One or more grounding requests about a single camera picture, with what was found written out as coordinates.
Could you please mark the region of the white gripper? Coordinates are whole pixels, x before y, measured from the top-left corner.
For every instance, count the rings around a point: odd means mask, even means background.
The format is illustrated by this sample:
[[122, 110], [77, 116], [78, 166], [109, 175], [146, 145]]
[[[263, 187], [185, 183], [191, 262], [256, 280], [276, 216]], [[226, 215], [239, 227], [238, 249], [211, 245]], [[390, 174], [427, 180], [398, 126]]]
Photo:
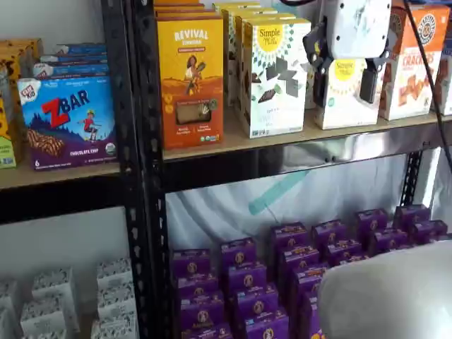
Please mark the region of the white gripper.
[[383, 0], [322, 1], [320, 22], [303, 37], [314, 70], [314, 102], [324, 108], [328, 71], [334, 59], [365, 59], [359, 96], [374, 103], [379, 73], [388, 61], [386, 48], [391, 2]]

